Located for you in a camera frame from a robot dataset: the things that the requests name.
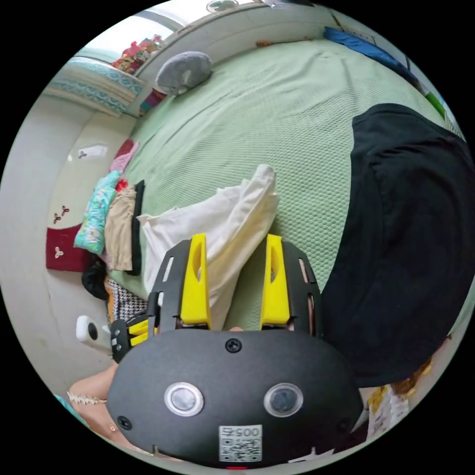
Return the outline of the person's left hand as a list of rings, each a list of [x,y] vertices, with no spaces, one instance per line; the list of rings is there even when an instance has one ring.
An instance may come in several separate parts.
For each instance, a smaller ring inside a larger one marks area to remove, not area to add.
[[[107,370],[81,379],[67,391],[73,404],[104,404],[117,370],[118,364],[113,363]]]

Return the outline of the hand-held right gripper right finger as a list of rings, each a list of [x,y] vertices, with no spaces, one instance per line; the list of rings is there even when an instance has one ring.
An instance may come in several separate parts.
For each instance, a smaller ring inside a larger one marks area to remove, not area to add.
[[[288,323],[288,292],[282,237],[268,234],[264,284],[262,291],[261,324]]]

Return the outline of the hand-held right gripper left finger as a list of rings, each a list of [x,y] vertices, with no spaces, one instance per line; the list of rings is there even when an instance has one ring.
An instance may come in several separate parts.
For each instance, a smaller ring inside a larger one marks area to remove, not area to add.
[[[193,235],[185,269],[180,318],[183,325],[211,329],[206,234]]]

